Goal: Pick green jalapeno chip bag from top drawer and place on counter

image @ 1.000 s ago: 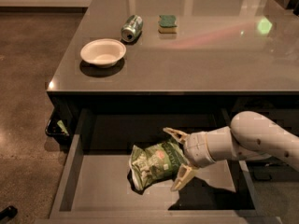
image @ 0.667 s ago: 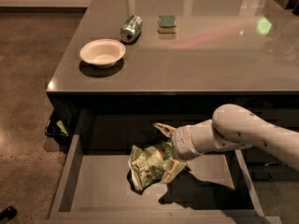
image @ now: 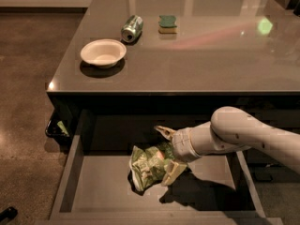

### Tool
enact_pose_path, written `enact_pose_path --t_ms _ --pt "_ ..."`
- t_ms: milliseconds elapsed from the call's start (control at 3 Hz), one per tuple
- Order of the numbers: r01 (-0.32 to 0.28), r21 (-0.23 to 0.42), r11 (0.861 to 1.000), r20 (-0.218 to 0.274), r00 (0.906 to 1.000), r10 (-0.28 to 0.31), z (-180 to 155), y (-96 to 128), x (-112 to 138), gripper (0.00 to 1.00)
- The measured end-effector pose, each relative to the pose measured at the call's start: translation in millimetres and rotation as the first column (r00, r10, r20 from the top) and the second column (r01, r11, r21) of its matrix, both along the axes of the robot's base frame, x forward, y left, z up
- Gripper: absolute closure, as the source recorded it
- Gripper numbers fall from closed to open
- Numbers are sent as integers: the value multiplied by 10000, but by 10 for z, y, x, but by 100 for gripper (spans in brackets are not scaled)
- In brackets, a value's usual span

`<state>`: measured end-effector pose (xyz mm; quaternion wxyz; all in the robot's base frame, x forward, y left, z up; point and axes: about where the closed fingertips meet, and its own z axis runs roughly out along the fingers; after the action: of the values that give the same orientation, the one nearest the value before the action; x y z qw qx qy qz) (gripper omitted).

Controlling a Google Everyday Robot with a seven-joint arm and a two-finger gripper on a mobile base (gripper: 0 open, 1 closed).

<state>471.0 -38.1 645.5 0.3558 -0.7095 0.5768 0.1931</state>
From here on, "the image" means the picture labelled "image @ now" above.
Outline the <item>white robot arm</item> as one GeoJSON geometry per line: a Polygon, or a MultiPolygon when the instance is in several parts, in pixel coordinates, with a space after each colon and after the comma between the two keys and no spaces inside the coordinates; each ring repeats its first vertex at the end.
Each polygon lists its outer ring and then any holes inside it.
{"type": "Polygon", "coordinates": [[[268,126],[234,107],[215,110],[208,122],[196,127],[173,130],[156,126],[155,130],[171,143],[181,162],[254,148],[300,173],[300,135],[268,126]]]}

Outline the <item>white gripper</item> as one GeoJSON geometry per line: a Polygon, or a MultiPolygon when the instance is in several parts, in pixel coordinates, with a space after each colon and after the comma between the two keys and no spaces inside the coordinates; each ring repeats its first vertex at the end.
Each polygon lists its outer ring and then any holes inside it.
{"type": "Polygon", "coordinates": [[[161,185],[167,187],[170,186],[187,168],[187,163],[192,162],[201,156],[192,146],[190,139],[190,127],[179,129],[176,132],[172,128],[163,126],[154,126],[154,129],[166,140],[172,141],[174,156],[183,161],[170,160],[166,165],[166,172],[163,176],[161,185]]]}

